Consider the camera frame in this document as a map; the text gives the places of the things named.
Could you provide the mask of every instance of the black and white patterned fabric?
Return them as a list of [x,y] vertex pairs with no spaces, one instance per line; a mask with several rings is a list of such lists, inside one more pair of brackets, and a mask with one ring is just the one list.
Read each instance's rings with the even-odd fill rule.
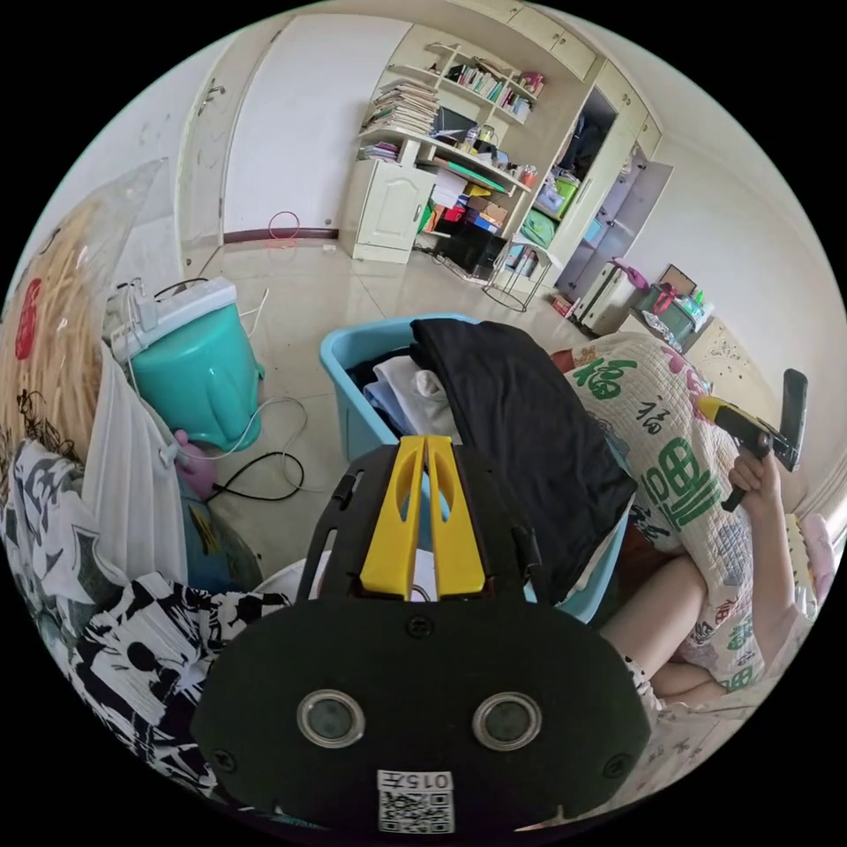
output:
[[215,658],[289,600],[280,593],[212,594],[157,573],[128,581],[98,552],[96,521],[80,497],[82,476],[74,462],[24,442],[0,505],[12,574],[41,638],[79,696],[148,766],[250,812],[218,788],[189,726]]

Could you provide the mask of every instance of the teal plastic stool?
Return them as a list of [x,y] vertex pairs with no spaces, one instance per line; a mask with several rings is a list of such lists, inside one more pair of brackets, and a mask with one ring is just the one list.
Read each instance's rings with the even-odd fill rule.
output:
[[224,452],[236,445],[244,450],[259,437],[262,422],[253,415],[265,369],[253,355],[235,304],[151,344],[132,359],[132,369],[139,393],[171,431],[185,430],[190,441]]

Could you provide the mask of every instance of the woman's hand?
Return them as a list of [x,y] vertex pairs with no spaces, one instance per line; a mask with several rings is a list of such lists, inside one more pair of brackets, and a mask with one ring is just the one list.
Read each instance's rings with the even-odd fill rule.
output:
[[746,447],[740,447],[729,478],[733,485],[746,491],[741,505],[751,521],[772,515],[775,510],[782,512],[782,488],[773,450],[764,459],[757,459]]

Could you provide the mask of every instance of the bottle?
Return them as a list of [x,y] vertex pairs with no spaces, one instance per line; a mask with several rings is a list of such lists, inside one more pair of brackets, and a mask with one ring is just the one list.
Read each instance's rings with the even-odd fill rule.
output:
[[474,152],[474,144],[476,143],[476,140],[478,138],[479,138],[479,126],[474,125],[465,133],[465,140],[462,142],[462,145],[461,145],[462,149],[466,153],[473,153]]

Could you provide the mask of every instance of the quilt with chinese characters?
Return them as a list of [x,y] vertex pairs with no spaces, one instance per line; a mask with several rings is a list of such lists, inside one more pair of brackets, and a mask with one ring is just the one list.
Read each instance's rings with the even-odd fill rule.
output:
[[680,654],[728,691],[763,662],[753,637],[753,546],[743,508],[725,512],[732,438],[696,406],[708,387],[683,356],[652,336],[618,333],[573,349],[565,375],[638,481],[632,515],[662,551],[688,551],[708,586]]

